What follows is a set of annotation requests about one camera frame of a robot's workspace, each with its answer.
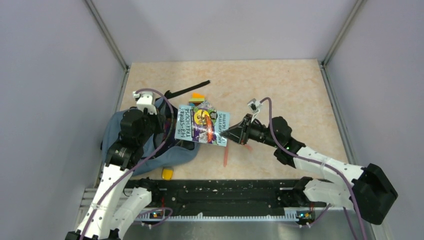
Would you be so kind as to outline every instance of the gray wall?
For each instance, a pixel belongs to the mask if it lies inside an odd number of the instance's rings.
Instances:
[[[368,1],[329,65],[358,161],[380,165],[399,198],[395,239],[423,239],[424,1]]]
[[[1,239],[64,239],[123,70],[82,0],[0,5]]]
[[[323,59],[355,0],[95,0],[132,62]]]

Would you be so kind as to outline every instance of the speckled tabletop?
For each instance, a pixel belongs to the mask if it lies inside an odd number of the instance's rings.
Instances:
[[[316,59],[188,61],[133,63],[121,110],[135,106],[132,92],[153,88],[162,93],[176,92],[211,80],[194,92],[219,111],[229,112],[230,126],[249,113],[253,98],[272,99],[272,115],[283,116],[293,129],[292,136],[316,151],[347,163],[346,153],[330,100]],[[187,104],[191,93],[172,98],[174,106]],[[268,125],[268,104],[258,119]],[[252,150],[233,142],[228,144],[228,163],[224,167],[224,147],[202,144],[196,158],[174,166],[172,179],[296,179],[315,177],[278,162],[270,146],[249,141]],[[161,179],[162,168],[139,178]]]

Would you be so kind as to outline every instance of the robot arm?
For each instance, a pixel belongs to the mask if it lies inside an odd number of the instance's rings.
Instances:
[[[294,189],[299,193],[297,196],[299,202],[325,202],[352,208],[351,194],[345,181],[330,168],[336,169],[346,177],[352,187],[361,217],[376,225],[383,222],[398,193],[380,167],[372,163],[367,167],[352,165],[320,154],[291,137],[292,129],[283,117],[273,117],[273,134],[285,148],[286,151],[283,151],[274,141],[270,126],[265,126],[256,119],[261,105],[255,99],[251,100],[248,106],[253,115],[246,114],[240,123],[220,135],[241,145],[246,144],[249,139],[269,145],[276,148],[274,156],[282,164],[320,175],[323,180],[303,177],[296,184]],[[306,161],[300,156],[312,159],[314,162]]]
[[[143,156],[144,144],[151,135],[163,132],[164,120],[157,113],[154,94],[145,91],[134,93],[134,97],[138,98],[138,109],[129,109],[123,114],[121,131],[107,151],[103,174],[91,206],[77,229],[68,232],[65,240],[81,237],[84,240],[122,239],[134,219],[152,201],[149,186],[135,187],[131,196],[116,210],[121,193],[133,174],[129,171]],[[99,204],[109,188],[123,176]],[[88,222],[93,211],[94,216]]]

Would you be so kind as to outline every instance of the metal frame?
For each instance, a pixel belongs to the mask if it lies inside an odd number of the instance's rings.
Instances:
[[[333,57],[334,53],[336,52],[337,48],[339,47],[341,40],[345,37],[350,26],[352,25],[352,22],[354,21],[355,17],[357,16],[357,13],[364,6],[366,1],[367,0],[356,0],[355,5],[353,6],[352,10],[349,13],[349,16],[347,17],[346,21],[344,22],[343,26],[341,27],[340,31],[338,32],[337,37],[335,38],[330,49],[328,50],[327,54],[325,55],[324,60],[322,61],[322,66],[324,68],[326,68],[327,65],[329,64],[331,58]]]
[[[121,65],[121,67],[124,69],[125,74],[122,79],[121,88],[119,90],[119,97],[116,102],[115,111],[119,111],[121,107],[121,103],[124,97],[125,88],[127,85],[128,77],[130,74],[130,67],[125,62],[125,59],[123,55],[121,54],[117,44],[115,43],[114,39],[112,38],[112,35],[110,34],[106,24],[102,20],[99,12],[96,9],[96,6],[94,5],[92,0],[83,0],[89,9],[90,13],[92,14],[94,21],[96,22],[101,34],[103,35],[104,39],[106,40],[106,43],[108,44],[111,52],[116,57],[117,61]],[[346,21],[344,22],[342,28],[340,29],[339,33],[337,34],[337,37],[335,38],[333,44],[331,45],[330,49],[328,50],[325,58],[323,61],[318,61],[319,68],[321,70],[322,78],[328,93],[328,97],[333,109],[334,117],[337,123],[338,130],[340,132],[341,140],[343,142],[344,150],[347,155],[347,159],[349,163],[351,164],[357,164],[357,158],[355,151],[352,147],[352,141],[349,137],[349,131],[346,127],[345,120],[343,118],[343,113],[337,98],[337,95],[333,88],[333,83],[329,77],[327,66],[332,60],[336,50],[338,49],[340,43],[346,36],[347,32],[350,29],[350,26],[352,25],[353,21],[355,20],[358,12],[363,8],[364,3],[366,0],[356,0],[356,3],[354,4],[349,16],[347,17]],[[81,217],[84,214],[85,209],[80,208],[78,216]],[[393,239],[393,235],[391,232],[391,229],[386,221],[382,223],[382,225],[373,225],[373,224],[367,224],[366,227],[371,228],[372,232],[374,233],[373,239],[376,240],[391,240]]]
[[[106,43],[109,46],[110,50],[112,51],[113,55],[116,57],[121,67],[126,71],[129,68],[128,64],[125,62],[124,57],[122,56],[117,44],[115,43],[114,39],[112,38],[112,35],[110,34],[108,28],[106,27],[105,22],[103,21],[102,17],[97,11],[97,8],[94,5],[93,1],[92,0],[83,0],[83,1],[85,5],[87,6],[88,10],[90,11],[92,17],[94,18],[94,21],[98,26],[98,29],[100,30],[101,34],[106,40]]]

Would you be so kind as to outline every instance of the book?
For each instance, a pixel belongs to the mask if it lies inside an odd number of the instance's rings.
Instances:
[[[175,139],[227,146],[220,133],[230,125],[230,113],[213,108],[180,105],[175,127]]]

